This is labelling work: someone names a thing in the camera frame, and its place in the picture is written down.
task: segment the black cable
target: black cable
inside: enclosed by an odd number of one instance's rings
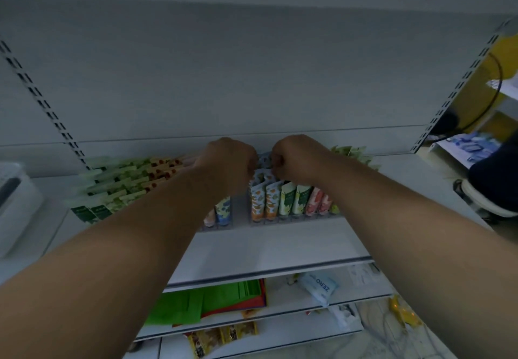
[[[498,67],[498,87],[496,88],[496,92],[495,92],[495,95],[493,96],[493,98],[491,99],[491,102],[489,103],[489,105],[482,111],[482,113],[480,115],[478,115],[475,119],[473,119],[469,124],[467,124],[466,126],[464,126],[463,128],[457,130],[455,133],[453,134],[450,134],[450,135],[447,135],[447,136],[444,136],[442,138],[439,138],[439,139],[436,139],[435,141],[432,141],[431,143],[436,143],[436,142],[439,142],[439,141],[444,141],[445,139],[447,138],[450,138],[450,137],[453,137],[457,134],[462,134],[466,129],[468,129],[469,127],[471,127],[472,125],[474,125],[476,122],[478,122],[484,115],[486,115],[488,113],[488,111],[491,109],[491,107],[493,107],[493,105],[495,104],[495,101],[498,97],[498,94],[500,94],[500,89],[502,88],[502,82],[503,82],[503,70],[502,70],[502,64],[500,63],[500,61],[498,60],[498,58],[493,55],[492,53],[488,53],[488,55],[495,61],[497,67]]]

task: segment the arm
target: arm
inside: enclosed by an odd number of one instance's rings
[[[338,204],[394,287],[459,358],[518,352],[518,249],[306,136],[274,147],[274,173]]]
[[[122,357],[210,209],[257,160],[212,142],[194,168],[72,238],[0,288],[2,357]]]

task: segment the hand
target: hand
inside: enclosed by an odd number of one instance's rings
[[[277,142],[271,159],[274,175],[296,184],[318,186],[334,153],[307,135],[290,135]]]
[[[246,190],[256,164],[257,152],[252,146],[225,137],[210,142],[194,166],[216,168],[224,180],[226,194],[235,195]]]

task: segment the forearm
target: forearm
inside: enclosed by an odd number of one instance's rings
[[[457,356],[515,355],[515,245],[356,161],[337,156],[325,172],[320,187]],[[495,323],[495,311],[509,327]]]
[[[225,195],[215,170],[193,168],[13,277],[0,288],[0,303],[9,303],[0,313],[3,356],[122,356]]]

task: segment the yellow wall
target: yellow wall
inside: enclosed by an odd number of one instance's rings
[[[511,78],[516,74],[518,70],[518,35],[499,39],[491,49],[491,53],[498,58],[502,65],[503,79]],[[451,105],[459,116],[459,128],[465,127],[488,106],[495,94],[495,89],[488,87],[486,82],[497,78],[498,67],[495,61],[488,56],[457,94]],[[505,98],[500,94],[496,105]],[[465,132],[469,133],[475,126],[476,124]],[[482,127],[482,130],[493,134],[499,140],[504,140],[517,128],[518,123],[515,120],[498,113]]]

